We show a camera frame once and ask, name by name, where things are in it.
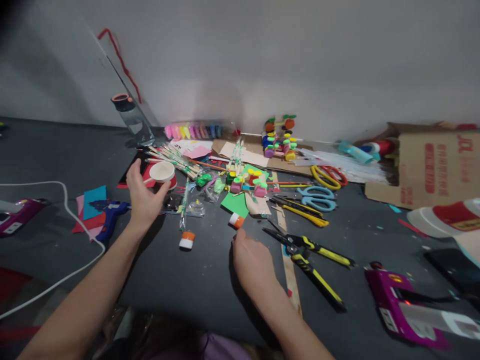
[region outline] blue paper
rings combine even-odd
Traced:
[[[397,214],[400,214],[402,212],[402,210],[400,210],[398,207],[394,206],[394,205],[390,205],[388,204],[388,206],[394,211],[396,212]]]
[[[96,200],[107,200],[107,187],[105,185],[85,191],[85,197],[83,199],[83,220],[94,218],[102,213],[90,205],[91,202]]]

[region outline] paper cup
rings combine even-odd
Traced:
[[[157,162],[150,169],[150,177],[160,186],[167,181],[171,181],[170,189],[177,187],[177,178],[175,177],[175,166],[168,161]]]

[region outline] yellow-handled pliers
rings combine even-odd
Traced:
[[[345,266],[348,269],[356,266],[355,261],[311,241],[306,236],[288,234],[272,220],[269,219],[268,221],[278,231],[267,227],[264,227],[263,231],[285,245],[286,251],[290,254],[292,261],[302,269],[302,271],[310,278],[310,280],[323,293],[326,299],[337,311],[346,312],[347,308],[345,307],[345,304],[340,296],[338,296],[338,294],[308,261],[308,254],[309,251],[320,254],[340,265]]]

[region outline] red paper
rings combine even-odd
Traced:
[[[82,220],[84,218],[84,195],[80,195],[76,198],[76,205],[78,207],[78,218]],[[105,213],[89,218],[88,220],[82,220],[83,225],[88,230],[102,227],[105,224]],[[71,231],[72,233],[84,233],[84,228],[78,223],[75,223],[75,227]]]

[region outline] green paper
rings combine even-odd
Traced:
[[[255,166],[252,166],[250,164],[245,165],[245,168],[243,169],[243,173],[241,175],[248,173],[249,169],[252,169],[254,172],[256,172],[256,171],[261,172],[263,175],[265,175],[265,179],[267,179],[269,177],[269,173],[267,171],[260,170],[259,168],[255,167]]]
[[[234,195],[235,194],[229,192],[221,202],[221,205],[228,211],[236,213],[245,219],[249,214],[249,209],[245,202],[245,194],[241,193],[235,197]]]

